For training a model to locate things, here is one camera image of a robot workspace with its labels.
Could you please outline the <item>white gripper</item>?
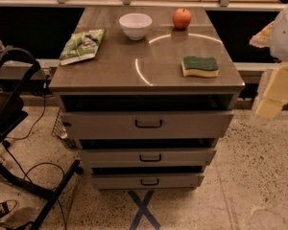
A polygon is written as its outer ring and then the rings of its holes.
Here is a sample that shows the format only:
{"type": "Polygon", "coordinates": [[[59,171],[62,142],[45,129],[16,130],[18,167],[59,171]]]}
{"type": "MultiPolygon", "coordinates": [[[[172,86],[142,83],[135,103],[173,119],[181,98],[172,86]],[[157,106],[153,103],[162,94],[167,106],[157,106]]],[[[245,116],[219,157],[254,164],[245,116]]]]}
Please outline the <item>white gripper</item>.
{"type": "MultiPolygon", "coordinates": [[[[251,46],[270,46],[274,58],[288,61],[288,4],[272,21],[250,40],[251,46]]],[[[258,88],[258,96],[252,111],[262,120],[273,120],[288,104],[288,62],[279,68],[263,74],[258,88]]]]}

